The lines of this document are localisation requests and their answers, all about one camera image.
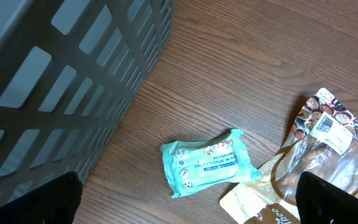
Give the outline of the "brown paper bread bag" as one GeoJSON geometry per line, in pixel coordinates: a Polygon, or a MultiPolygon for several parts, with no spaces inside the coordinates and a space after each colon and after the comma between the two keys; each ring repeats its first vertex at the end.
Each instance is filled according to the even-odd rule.
{"type": "Polygon", "coordinates": [[[304,171],[358,198],[358,119],[327,89],[308,99],[280,150],[220,205],[238,223],[299,223],[296,188],[304,171]]]}

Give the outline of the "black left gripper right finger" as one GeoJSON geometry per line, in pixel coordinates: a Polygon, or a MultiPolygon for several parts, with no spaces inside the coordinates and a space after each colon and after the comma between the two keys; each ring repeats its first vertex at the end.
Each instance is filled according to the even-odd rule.
{"type": "Polygon", "coordinates": [[[358,224],[358,199],[310,172],[300,176],[296,206],[301,224],[358,224]]]}

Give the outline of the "mint wet wipes pack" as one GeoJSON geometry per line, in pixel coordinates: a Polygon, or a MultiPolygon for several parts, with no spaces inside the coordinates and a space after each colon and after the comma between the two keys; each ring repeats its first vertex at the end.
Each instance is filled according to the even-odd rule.
{"type": "Polygon", "coordinates": [[[173,141],[162,144],[163,168],[173,192],[186,197],[223,182],[239,183],[259,179],[242,140],[244,132],[232,129],[209,141],[173,141]]]}

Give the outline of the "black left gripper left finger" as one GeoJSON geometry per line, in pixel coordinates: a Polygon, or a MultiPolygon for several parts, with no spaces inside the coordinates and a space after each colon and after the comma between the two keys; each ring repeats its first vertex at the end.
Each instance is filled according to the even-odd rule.
{"type": "Polygon", "coordinates": [[[0,207],[0,223],[72,223],[81,203],[82,182],[74,171],[0,207]]]}

